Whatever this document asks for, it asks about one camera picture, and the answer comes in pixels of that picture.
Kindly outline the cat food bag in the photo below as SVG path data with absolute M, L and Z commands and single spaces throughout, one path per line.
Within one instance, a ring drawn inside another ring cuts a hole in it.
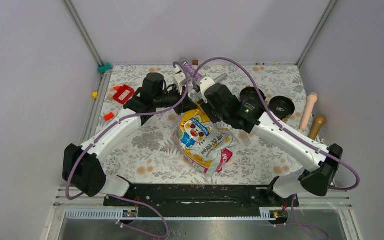
M 223 170 L 234 155 L 230 148 L 240 143 L 229 129 L 217 127 L 201 107 L 183 114 L 172 138 L 191 165 L 207 177 Z

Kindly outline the clear plastic scoop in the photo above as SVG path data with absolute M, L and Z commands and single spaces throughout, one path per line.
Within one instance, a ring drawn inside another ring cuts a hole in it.
M 243 130 L 239 131 L 239 138 L 245 147 L 248 147 L 251 145 L 251 140 L 248 136 L 248 133 L 246 133 L 245 131 L 243 131 Z

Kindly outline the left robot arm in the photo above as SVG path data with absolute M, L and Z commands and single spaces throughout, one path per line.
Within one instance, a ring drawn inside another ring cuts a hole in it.
M 66 181 L 65 195 L 69 200 L 70 187 L 94 197 L 97 194 L 114 195 L 124 206 L 132 204 L 135 192 L 131 184 L 117 175 L 108 175 L 104 161 L 130 134 L 139 130 L 151 117 L 174 110 L 182 114 L 196 108 L 189 98 L 188 74 L 181 70 L 173 75 L 173 84 L 167 85 L 164 76 L 157 72 L 146 75 L 139 87 L 131 94 L 122 110 L 95 136 L 81 145 L 70 144 L 64 150 L 62 177 Z

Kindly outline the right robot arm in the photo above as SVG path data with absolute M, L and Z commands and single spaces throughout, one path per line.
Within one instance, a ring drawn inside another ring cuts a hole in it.
M 303 192 L 318 197 L 327 195 L 339 166 L 322 151 L 340 158 L 343 153 L 340 146 L 317 143 L 282 122 L 264 108 L 261 94 L 253 87 L 243 89 L 240 98 L 220 83 L 202 87 L 201 93 L 206 103 L 204 110 L 211 120 L 222 121 L 234 129 L 258 136 L 302 165 L 300 170 L 271 181 L 266 193 L 271 205 L 279 206 L 290 196 Z

